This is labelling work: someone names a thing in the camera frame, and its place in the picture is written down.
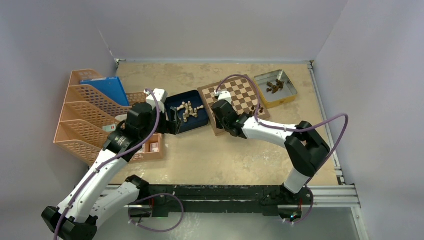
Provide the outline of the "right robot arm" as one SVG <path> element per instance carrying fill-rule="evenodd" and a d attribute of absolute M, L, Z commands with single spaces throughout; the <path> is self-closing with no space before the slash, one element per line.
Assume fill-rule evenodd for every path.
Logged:
<path fill-rule="evenodd" d="M 261 140 L 287 150 L 293 169 L 281 186 L 280 196 L 288 204 L 300 198 L 301 189 L 315 176 L 330 153 L 330 147 L 316 130 L 298 132 L 312 126 L 307 121 L 298 125 L 257 121 L 252 114 L 238 114 L 226 100 L 218 100 L 211 110 L 217 128 L 233 137 Z"/>

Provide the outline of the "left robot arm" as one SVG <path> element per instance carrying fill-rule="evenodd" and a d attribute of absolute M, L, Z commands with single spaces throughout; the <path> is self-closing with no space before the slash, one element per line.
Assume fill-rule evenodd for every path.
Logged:
<path fill-rule="evenodd" d="M 152 194 L 150 184 L 136 175 L 128 177 L 107 196 L 101 195 L 153 134 L 178 134 L 181 120 L 176 108 L 171 111 L 171 118 L 167 119 L 166 112 L 157 103 L 133 105 L 126 120 L 108 136 L 95 163 L 76 188 L 58 206 L 48 206 L 42 212 L 41 217 L 55 240 L 91 240 L 124 206 L 146 202 L 153 205 L 156 198 L 166 200 L 168 193 Z"/>

